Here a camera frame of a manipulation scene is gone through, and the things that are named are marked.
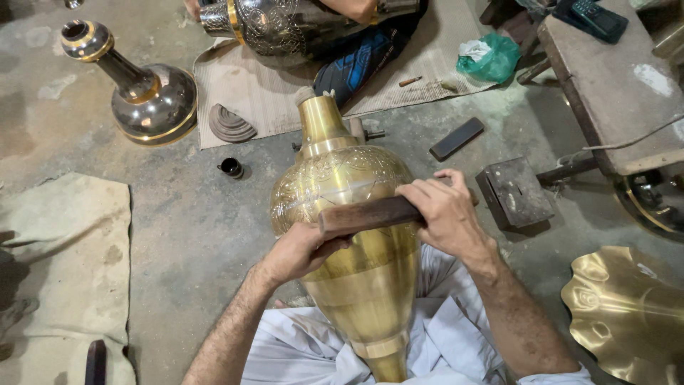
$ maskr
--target dark polished vase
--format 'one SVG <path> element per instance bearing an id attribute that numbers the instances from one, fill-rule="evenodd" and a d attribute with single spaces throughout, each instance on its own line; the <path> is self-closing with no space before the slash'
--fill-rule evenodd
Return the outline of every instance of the dark polished vase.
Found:
<path id="1" fill-rule="evenodd" d="M 167 64 L 134 65 L 114 49 L 107 27 L 92 21 L 67 23 L 62 48 L 73 59 L 96 63 L 116 82 L 111 110 L 132 142 L 163 146 L 195 128 L 197 85 L 189 73 Z"/>
<path id="2" fill-rule="evenodd" d="M 419 0 L 378 0 L 371 24 L 417 12 Z M 202 25 L 211 36 L 236 38 L 257 60 L 292 69 L 327 56 L 361 25 L 318 0 L 219 0 L 203 7 Z"/>

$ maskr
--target wooden bench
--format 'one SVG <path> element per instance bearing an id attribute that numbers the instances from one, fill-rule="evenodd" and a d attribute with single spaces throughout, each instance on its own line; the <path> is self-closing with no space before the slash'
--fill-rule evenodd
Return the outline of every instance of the wooden bench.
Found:
<path id="1" fill-rule="evenodd" d="M 598 4 L 629 19 L 620 42 L 609 45 L 547 16 L 538 28 L 547 58 L 518 77 L 526 84 L 553 68 L 590 146 L 626 142 L 684 115 L 682 91 L 668 63 L 652 54 L 653 41 L 636 11 L 625 0 Z M 682 162 L 684 120 L 634 145 L 593 154 L 604 175 L 631 175 Z"/>

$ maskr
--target beige cloth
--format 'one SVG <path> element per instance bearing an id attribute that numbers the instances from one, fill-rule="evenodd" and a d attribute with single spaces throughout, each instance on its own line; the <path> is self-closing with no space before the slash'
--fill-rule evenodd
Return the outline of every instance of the beige cloth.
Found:
<path id="1" fill-rule="evenodd" d="M 88 346 L 104 339 L 107 385 L 135 384 L 122 354 L 128 344 L 130 222 L 126 184 L 76 173 L 13 197 L 0 195 L 0 232 L 16 232 L 3 250 L 30 268 L 16 298 L 40 301 L 2 341 L 14 343 L 14 351 L 0 362 L 0 383 L 82 384 Z M 11 247 L 23 243 L 29 244 Z"/>
<path id="2" fill-rule="evenodd" d="M 495 85 L 456 72 L 458 46 L 482 37 L 465 0 L 431 0 L 410 42 L 399 55 L 345 105 L 344 117 L 361 116 L 449 96 L 467 95 Z M 258 131 L 255 138 L 301 129 L 292 96 L 311 86 L 319 65 L 286 73 L 259 64 L 251 51 L 219 38 L 195 61 L 199 87 L 198 127 L 202 149 L 227 145 L 209 129 L 209 109 L 221 103 Z M 399 82 L 423 79 L 400 88 Z M 440 81 L 454 77 L 456 91 Z"/>

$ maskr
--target cardboard mat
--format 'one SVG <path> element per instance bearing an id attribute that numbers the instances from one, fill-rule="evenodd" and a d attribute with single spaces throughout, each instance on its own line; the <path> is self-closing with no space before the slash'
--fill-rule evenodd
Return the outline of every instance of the cardboard mat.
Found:
<path id="1" fill-rule="evenodd" d="M 372 77 L 342 110 L 345 118 L 425 103 L 450 96 L 467 95 L 490 88 L 456 73 L 458 46 L 482 37 L 465 0 L 431 0 L 411 41 L 399 57 Z M 282 134 L 301 128 L 293 95 L 310 86 L 319 64 L 292 72 L 264 67 L 250 50 L 232 39 L 219 38 L 199 55 L 194 72 L 199 87 L 198 127 L 200 147 L 227 145 L 209 129 L 209 109 L 221 103 L 253 125 L 255 138 Z M 400 88 L 399 82 L 423 76 Z M 455 77 L 457 90 L 445 90 L 440 80 Z"/>

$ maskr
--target concrete floor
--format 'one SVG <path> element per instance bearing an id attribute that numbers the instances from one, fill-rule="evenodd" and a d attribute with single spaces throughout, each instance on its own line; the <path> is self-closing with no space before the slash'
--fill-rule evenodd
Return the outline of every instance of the concrete floor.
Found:
<path id="1" fill-rule="evenodd" d="M 118 37 L 131 61 L 191 68 L 212 39 L 185 17 L 180 0 L 85 0 L 68 11 L 58 0 L 11 1 L 15 20 L 0 26 L 0 197 L 69 171 L 130 185 L 130 357 L 141 384 L 178 384 L 194 352 L 223 311 L 247 269 L 273 244 L 268 208 L 276 178 L 294 163 L 292 132 L 199 151 L 193 133 L 166 147 L 146 149 L 118 133 L 109 98 L 114 83 L 94 64 L 61 55 L 61 26 L 72 18 L 99 21 Z M 479 14 L 484 2 L 472 1 Z M 472 116 L 487 130 L 446 162 L 428 149 Z M 537 171 L 585 145 L 559 88 L 509 82 L 475 95 L 364 117 L 387 137 L 371 144 L 409 160 L 417 177 L 443 167 L 462 169 L 468 183 L 484 166 L 527 156 Z M 235 156 L 252 169 L 235 181 L 215 165 Z M 484 204 L 483 227 L 590 368 L 597 384 L 619 381 L 598 369 L 567 332 L 570 318 L 560 289 L 570 263 L 601 245 L 634 246 L 684 272 L 684 245 L 639 228 L 598 172 L 581 175 L 558 196 L 550 229 L 534 237 L 499 231 Z M 304 295 L 296 282 L 276 297 Z"/>

